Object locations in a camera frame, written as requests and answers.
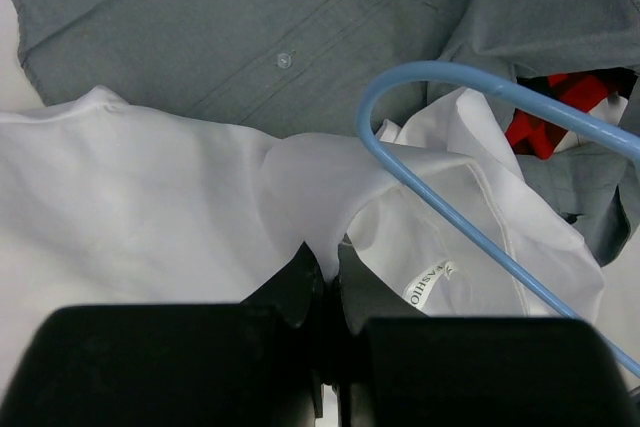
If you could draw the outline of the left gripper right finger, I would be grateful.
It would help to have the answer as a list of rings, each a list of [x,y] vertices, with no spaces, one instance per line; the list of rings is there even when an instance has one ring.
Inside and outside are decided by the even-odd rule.
[[[361,261],[335,282],[343,426],[635,426],[601,337],[563,318],[427,317]]]

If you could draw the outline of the white shirt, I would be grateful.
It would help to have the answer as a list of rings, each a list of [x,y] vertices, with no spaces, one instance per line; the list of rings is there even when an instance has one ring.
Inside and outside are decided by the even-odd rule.
[[[92,303],[237,302],[350,241],[429,315],[550,313],[351,137],[168,115],[96,88],[1,117],[1,334]]]

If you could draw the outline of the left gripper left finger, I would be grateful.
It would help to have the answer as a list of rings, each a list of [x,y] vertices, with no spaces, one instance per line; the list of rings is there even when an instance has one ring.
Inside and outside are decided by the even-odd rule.
[[[74,306],[39,327],[5,426],[311,426],[324,283],[294,257],[239,303]]]

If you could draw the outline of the light blue hanger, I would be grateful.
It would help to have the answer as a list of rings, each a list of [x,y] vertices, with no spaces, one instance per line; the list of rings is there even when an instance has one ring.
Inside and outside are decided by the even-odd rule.
[[[413,191],[553,311],[566,318],[578,320],[579,314],[501,250],[375,137],[371,129],[371,116],[378,100],[396,87],[422,81],[444,82],[471,88],[483,94],[507,100],[522,110],[527,106],[540,107],[547,98],[530,100],[528,96],[532,93],[531,90],[502,77],[459,63],[410,62],[384,71],[366,87],[356,110],[355,129],[363,147],[390,175]],[[639,162],[638,136],[617,126],[605,124],[597,126],[589,137],[593,142],[626,157],[633,163]]]

